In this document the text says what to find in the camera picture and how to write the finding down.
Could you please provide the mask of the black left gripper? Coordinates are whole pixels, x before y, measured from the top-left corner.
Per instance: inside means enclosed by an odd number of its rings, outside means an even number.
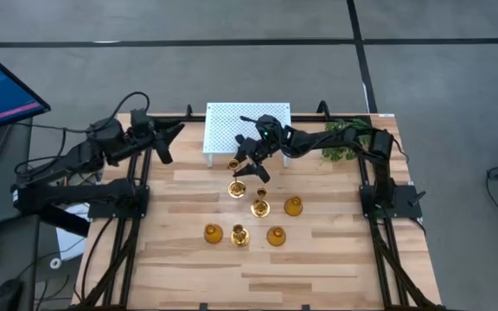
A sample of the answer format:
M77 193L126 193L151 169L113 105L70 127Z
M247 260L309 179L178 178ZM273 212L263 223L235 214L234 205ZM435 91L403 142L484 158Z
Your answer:
M173 158L167 143L172 143L183 130L185 124L179 120L156 120L132 125L127 133L133 149L153 148L163 164L171 164Z

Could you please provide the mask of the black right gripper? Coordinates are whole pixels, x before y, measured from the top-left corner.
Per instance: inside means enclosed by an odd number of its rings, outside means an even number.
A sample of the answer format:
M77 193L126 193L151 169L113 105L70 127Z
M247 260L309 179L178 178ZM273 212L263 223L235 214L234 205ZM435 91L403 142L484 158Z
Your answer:
M248 157L253 163L236 170L233 177L256 175L263 183L267 183L271 177L260 164L266 158L271 157L275 152L280 150L282 124L275 117L267 114L259 117L257 120L250 119L249 117L243 117L242 120L255 124L260 139L245 138L243 135L235 137L239 146L234 159L237 162L243 162Z

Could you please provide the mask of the tall brass candlestick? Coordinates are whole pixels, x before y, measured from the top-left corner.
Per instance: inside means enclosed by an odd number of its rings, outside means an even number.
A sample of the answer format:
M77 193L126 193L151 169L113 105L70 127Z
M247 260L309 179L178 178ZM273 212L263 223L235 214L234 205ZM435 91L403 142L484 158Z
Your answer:
M239 167L239 162L235 159L232 159L227 164L228 168L236 173ZM228 185L228 193L231 197L235 199L240 199L246 194L246 185L239 181L237 178L234 178L233 181Z

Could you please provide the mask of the medium brass candlestick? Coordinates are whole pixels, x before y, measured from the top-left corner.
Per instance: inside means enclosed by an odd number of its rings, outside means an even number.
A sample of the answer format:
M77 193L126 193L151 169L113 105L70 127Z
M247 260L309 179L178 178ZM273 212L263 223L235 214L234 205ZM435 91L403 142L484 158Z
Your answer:
M270 203L265 199L267 190L260 187L257 190L257 198L251 204L252 214L257 218L264 218L270 213Z

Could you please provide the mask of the amber ribbed glass candle holder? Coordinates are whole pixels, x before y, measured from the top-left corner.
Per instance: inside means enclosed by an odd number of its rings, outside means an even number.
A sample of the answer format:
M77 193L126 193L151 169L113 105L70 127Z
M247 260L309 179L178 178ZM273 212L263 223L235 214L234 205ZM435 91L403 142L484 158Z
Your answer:
M303 211L303 201L300 196L292 196L284 203L284 212L292 217L299 216Z
M203 237L209 244L218 244L223 239L223 230L217 224L207 224L204 228Z
M281 226L271 227L266 234L267 242L275 247L283 245L286 241L286 233Z

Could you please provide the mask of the tall gold candlestick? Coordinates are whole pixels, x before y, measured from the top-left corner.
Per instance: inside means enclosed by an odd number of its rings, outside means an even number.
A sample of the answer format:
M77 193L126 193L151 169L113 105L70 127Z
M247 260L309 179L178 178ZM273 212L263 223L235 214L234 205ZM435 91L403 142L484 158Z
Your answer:
M234 225L230 236L230 241L236 247L244 247L248 245L250 241L248 230L242 224Z

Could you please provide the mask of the white perforated metal shelf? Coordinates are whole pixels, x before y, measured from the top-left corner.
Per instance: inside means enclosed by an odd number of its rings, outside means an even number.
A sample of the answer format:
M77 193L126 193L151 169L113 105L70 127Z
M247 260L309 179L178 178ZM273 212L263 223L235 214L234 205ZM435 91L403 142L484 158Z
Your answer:
M263 115L275 117L281 126L291 125L290 103L207 103L203 155L211 168L214 156L233 156L239 144L235 137L242 135L255 140L260 139L255 124L242 121L241 117L257 120Z

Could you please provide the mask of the green leafy plant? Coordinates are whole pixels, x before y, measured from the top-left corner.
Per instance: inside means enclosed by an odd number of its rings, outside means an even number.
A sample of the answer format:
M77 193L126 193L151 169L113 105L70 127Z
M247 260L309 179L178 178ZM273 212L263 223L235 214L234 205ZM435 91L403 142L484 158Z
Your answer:
M328 132L335 132L338 130L343 130L344 128L347 127L353 127L358 130L364 130L370 128L371 125L358 118L338 119L337 121L326 123L325 130ZM365 131L362 134L358 134L357 139L359 145L363 149L367 149L367 146L371 140L371 134L369 131ZM334 148L323 149L322 157L331 162L339 162L339 161L354 160L357 157L357 155L353 150L348 149L347 147L334 147Z

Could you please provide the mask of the white paper sheet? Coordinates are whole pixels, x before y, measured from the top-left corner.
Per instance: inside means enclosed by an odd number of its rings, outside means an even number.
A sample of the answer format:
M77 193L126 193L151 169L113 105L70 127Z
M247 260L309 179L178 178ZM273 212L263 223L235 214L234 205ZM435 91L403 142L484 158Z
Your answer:
M88 211L90 205L87 203L81 203L74 206L70 206L65 209L67 213L80 216L84 220L90 222L91 220L88 218ZM62 262L71 260L75 257L78 257L84 253L84 249L86 247L86 239L81 237L80 235L76 235L71 232L67 232L61 228L55 229L57 241L59 245L60 251L60 260Z

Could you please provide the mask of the black computer mouse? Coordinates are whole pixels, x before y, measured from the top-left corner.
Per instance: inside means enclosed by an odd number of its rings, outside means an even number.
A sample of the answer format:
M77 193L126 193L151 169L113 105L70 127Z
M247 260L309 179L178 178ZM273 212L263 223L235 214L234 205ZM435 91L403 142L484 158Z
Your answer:
M17 311L22 294L22 282L16 278L0 285L0 311Z

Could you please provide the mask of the black aluminium table frame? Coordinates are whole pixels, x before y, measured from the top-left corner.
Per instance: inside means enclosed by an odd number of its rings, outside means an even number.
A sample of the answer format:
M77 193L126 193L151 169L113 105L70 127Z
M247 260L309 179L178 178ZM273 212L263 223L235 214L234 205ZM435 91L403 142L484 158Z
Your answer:
M311 123L331 123L338 119L358 118L374 127L374 114L330 114L325 102L318 105L316 113L291 114L291 125ZM361 185L374 186L375 174L373 164L356 157L359 164ZM411 182L405 185L414 186ZM370 226L371 241L375 265L378 271L380 293L384 311L447 311L446 307L429 300L405 272L399 258L392 218L376 219L363 217ZM128 308L133 278L134 259L142 219L103 219L107 225L116 225L112 244L110 263L97 285L86 292L83 287L74 293L77 304L62 311L139 311Z

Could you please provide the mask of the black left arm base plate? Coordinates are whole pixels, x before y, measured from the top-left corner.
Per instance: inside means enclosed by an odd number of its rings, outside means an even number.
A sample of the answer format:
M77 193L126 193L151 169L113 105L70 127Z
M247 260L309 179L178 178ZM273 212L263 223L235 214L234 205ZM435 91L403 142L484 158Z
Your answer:
M112 202L91 203L88 217L91 219L141 219L145 217L150 198L148 186L135 187L132 196Z

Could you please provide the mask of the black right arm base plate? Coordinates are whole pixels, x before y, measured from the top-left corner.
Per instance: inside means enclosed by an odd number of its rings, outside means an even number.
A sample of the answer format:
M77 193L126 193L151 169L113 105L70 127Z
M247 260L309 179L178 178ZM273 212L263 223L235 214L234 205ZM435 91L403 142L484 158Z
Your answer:
M419 201L425 196L425 191L418 193L414 186L397 186L392 203L388 207L380 207L379 204L373 202L373 186L362 186L360 195L363 214L368 218L419 219L423 217Z

